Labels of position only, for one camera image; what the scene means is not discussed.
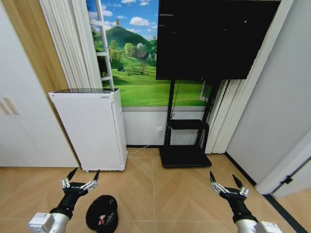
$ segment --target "baseboard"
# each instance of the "baseboard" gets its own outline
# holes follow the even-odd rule
[[[128,148],[143,148],[143,147],[149,147],[149,148],[160,148],[161,145],[126,145]]]
[[[296,219],[294,219],[293,216],[291,216],[291,214],[288,213],[287,210],[285,210],[284,207],[281,206],[280,203],[278,203],[278,201],[271,194],[266,194],[263,196],[276,209],[276,211],[278,211],[278,213],[282,215],[282,217],[288,222],[288,224],[290,224],[290,226],[296,232],[307,233],[306,229],[304,229],[303,226],[301,226],[299,222],[297,222]]]
[[[233,165],[243,174],[243,176],[255,187],[257,183],[247,174],[246,171],[228,154],[225,152],[226,157],[233,163]]]

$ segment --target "door hinge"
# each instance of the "door hinge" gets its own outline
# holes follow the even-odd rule
[[[292,182],[292,176],[286,176],[285,180],[283,180],[282,182],[280,183],[286,183],[286,184],[289,184],[290,182]]]

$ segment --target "white air purifier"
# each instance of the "white air purifier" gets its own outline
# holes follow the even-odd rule
[[[83,170],[125,169],[127,150],[118,89],[66,89],[49,96]]]

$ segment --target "wooden wall panel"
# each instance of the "wooden wall panel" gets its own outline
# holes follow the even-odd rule
[[[45,93],[68,88],[39,0],[2,3]]]

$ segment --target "flat screen tv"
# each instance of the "flat screen tv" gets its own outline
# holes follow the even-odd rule
[[[246,79],[274,0],[160,0],[156,79]]]

